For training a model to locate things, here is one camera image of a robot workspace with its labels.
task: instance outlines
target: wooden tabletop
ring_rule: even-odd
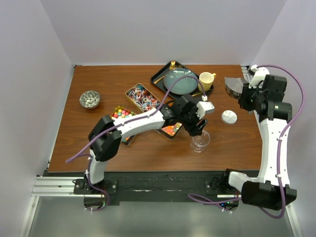
[[[118,154],[109,161],[108,171],[174,171],[174,170],[223,170],[259,169],[261,138],[254,115],[241,110],[236,100],[224,88],[224,77],[242,77],[239,65],[189,65],[197,74],[216,73],[214,91],[209,96],[215,112],[206,116],[205,130],[211,142],[203,153],[190,148],[191,137],[181,129],[170,141],[156,131],[138,134],[131,144],[120,145]],[[161,66],[77,66],[60,124],[49,172],[84,171],[87,159],[78,158],[66,164],[65,160],[76,154],[88,143],[88,134],[101,116],[109,115],[117,105],[141,111],[125,96],[125,92],[141,82],[158,99],[164,92],[150,83],[150,78]],[[101,94],[100,105],[93,110],[84,109],[79,98],[87,90]],[[221,114],[233,110],[237,123],[227,125]]]

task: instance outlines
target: yellow cup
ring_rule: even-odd
[[[212,73],[205,72],[199,75],[198,80],[202,83],[204,90],[207,91],[211,88],[214,78],[216,78],[215,73],[212,74]],[[200,84],[198,84],[198,90],[201,92],[203,91]]]

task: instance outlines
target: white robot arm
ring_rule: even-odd
[[[277,146],[280,133],[292,119],[291,104],[282,102],[286,88],[286,78],[269,74],[266,68],[251,67],[254,76],[250,83],[242,85],[242,91],[236,91],[227,81],[226,86],[234,88],[234,97],[242,109],[254,111],[262,138],[262,159],[258,177],[227,170],[226,177],[230,186],[241,192],[242,201],[246,204],[265,207],[273,210],[281,209],[281,196],[278,177],[281,177],[285,192],[286,204],[296,199],[296,190],[290,189],[290,181],[286,167],[287,136],[282,138],[280,152],[280,175],[277,175]]]
[[[90,147],[92,161],[89,177],[91,184],[103,182],[108,160],[118,152],[121,140],[144,131],[174,125],[177,122],[182,123],[190,136],[201,135],[207,124],[207,120],[203,117],[214,110],[211,102],[196,102],[191,95],[186,94],[175,101],[172,106],[164,104],[159,110],[151,109],[130,118],[120,118],[114,121],[110,116],[103,116],[90,133],[89,140],[91,141],[109,127],[116,127],[116,129],[97,139]]]

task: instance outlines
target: candy box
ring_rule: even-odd
[[[147,112],[160,104],[160,100],[141,83],[130,88],[125,94],[143,112]]]
[[[161,135],[169,138],[170,140],[173,140],[179,133],[181,128],[182,124],[178,122],[173,126],[163,127],[161,129],[157,129],[156,131],[159,132]]]
[[[111,114],[111,119],[116,120],[116,119],[120,119],[120,118],[128,118],[128,117],[132,117],[134,115],[136,115],[136,114],[133,111],[131,111],[131,110],[129,110],[121,105],[118,105],[114,109],[113,113]],[[127,137],[124,140],[122,140],[121,142],[124,145],[128,146],[132,142],[132,140],[134,139],[135,136],[136,135]]]

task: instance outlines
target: black rectangular tray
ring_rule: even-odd
[[[170,66],[171,66],[171,62],[167,63],[159,72],[157,72],[152,78],[151,78],[151,83],[154,84],[156,87],[158,87],[160,90],[167,92],[167,88],[164,86],[163,84],[163,77],[164,75],[166,75],[166,73],[168,73],[170,71]],[[188,69],[187,67],[183,66],[181,63],[175,61],[175,65],[176,68],[185,68]],[[207,96],[209,96],[212,91],[214,89],[214,85],[211,86],[211,88],[209,90],[207,90],[205,93]],[[201,99],[202,97],[202,92],[200,92],[198,90],[198,87],[195,89],[195,91],[191,92],[190,95],[192,95],[195,98]],[[174,94],[172,92],[169,93],[169,96],[171,96],[173,99],[177,100],[181,97],[181,95],[177,95]]]

